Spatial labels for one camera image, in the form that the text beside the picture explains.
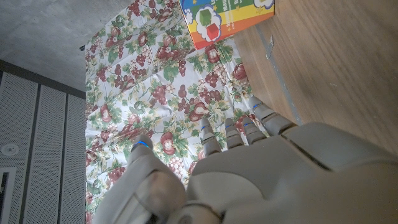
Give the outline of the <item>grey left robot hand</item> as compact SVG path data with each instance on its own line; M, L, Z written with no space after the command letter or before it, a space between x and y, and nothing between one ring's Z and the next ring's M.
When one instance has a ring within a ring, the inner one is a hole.
M222 151L201 120L205 157L187 185L141 134L94 223L396 223L397 156L323 123L296 125L252 97L265 128L225 121Z

